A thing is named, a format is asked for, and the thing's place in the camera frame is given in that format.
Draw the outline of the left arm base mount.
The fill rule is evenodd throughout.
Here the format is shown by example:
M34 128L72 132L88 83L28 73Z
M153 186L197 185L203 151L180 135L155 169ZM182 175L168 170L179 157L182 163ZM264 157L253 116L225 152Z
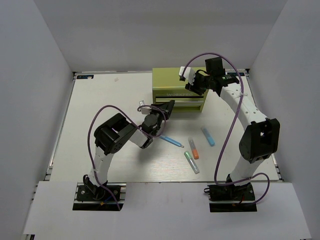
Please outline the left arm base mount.
M107 184L107 187L112 191L120 208L118 208L118 205L111 194L105 189L102 189L104 192L99 193L97 196L94 196L83 183L78 183L74 195L72 210L98 212L121 210L125 203L126 184L112 183Z

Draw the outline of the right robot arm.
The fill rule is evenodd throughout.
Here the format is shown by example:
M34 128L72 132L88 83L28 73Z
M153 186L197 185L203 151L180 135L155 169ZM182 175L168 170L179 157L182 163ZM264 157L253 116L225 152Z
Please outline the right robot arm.
M226 195L236 200L244 193L244 185L258 176L257 168L278 149L280 122L270 119L248 98L239 71L226 74L223 67L225 57L215 53L205 60L205 74L194 71L189 65L179 70L180 81L187 81L185 88L199 96L207 90L215 92L233 110L232 125L240 121L244 133L238 144L240 157L227 176Z

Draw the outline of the blue cap lead case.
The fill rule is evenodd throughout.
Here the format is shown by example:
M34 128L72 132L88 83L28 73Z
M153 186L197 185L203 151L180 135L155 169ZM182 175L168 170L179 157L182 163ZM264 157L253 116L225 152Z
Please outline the blue cap lead case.
M202 127L201 130L202 130L202 133L204 134L206 140L208 141L209 145L211 147L213 147L215 145L215 141L214 141L213 137L211 136L210 132L208 131L208 129L206 127Z

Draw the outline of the orange cap lead case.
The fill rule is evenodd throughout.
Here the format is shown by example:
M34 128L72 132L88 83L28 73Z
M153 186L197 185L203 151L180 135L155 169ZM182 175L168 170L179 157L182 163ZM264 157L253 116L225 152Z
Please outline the orange cap lead case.
M194 157L195 160L199 159L199 153L197 151L197 148L195 146L195 143L194 141L191 139L188 141L189 142L189 145L190 145L190 149L191 149L191 152L192 152L192 155Z

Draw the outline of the green metal drawer box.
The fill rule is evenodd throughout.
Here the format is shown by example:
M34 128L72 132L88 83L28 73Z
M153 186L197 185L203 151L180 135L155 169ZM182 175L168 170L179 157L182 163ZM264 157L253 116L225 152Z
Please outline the green metal drawer box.
M202 112L207 92L198 95L185 89L186 82L179 80L178 67L152 69L152 99L154 104L164 104L174 100L173 112Z

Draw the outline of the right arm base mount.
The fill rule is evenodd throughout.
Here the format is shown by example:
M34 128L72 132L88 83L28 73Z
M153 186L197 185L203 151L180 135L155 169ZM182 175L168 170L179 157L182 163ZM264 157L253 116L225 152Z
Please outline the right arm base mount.
M251 183L242 186L208 185L204 193L209 198L211 213L256 212L257 206L254 189Z

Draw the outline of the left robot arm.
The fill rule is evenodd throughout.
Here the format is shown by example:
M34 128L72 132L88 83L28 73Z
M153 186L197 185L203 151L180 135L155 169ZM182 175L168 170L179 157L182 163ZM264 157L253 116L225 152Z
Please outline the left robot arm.
M123 110L114 105L105 105L97 112L87 135L87 147L92 169L88 175L83 176L83 183L90 196L96 200L105 196L112 158L128 141L141 149L145 149L153 142L154 138L162 135L174 105L174 100L161 104L140 105L137 111L145 115L144 121L140 125L136 124ZM95 155L92 155L90 137L93 125L98 114L106 108L116 109L118 113L94 131Z

